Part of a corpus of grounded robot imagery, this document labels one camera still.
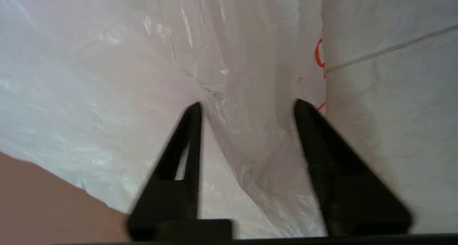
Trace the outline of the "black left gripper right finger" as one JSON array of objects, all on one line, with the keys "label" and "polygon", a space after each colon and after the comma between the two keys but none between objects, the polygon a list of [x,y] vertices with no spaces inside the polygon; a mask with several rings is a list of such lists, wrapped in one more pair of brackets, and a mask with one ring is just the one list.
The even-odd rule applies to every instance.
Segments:
[{"label": "black left gripper right finger", "polygon": [[412,215],[307,101],[293,114],[312,187],[330,236],[404,235]]}]

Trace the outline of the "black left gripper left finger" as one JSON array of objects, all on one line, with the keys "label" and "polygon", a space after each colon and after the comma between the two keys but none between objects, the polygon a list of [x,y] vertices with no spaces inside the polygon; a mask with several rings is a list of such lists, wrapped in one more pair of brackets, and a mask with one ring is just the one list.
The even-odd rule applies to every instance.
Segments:
[{"label": "black left gripper left finger", "polygon": [[226,241],[229,219],[198,219],[201,103],[189,106],[127,219],[133,241]]}]

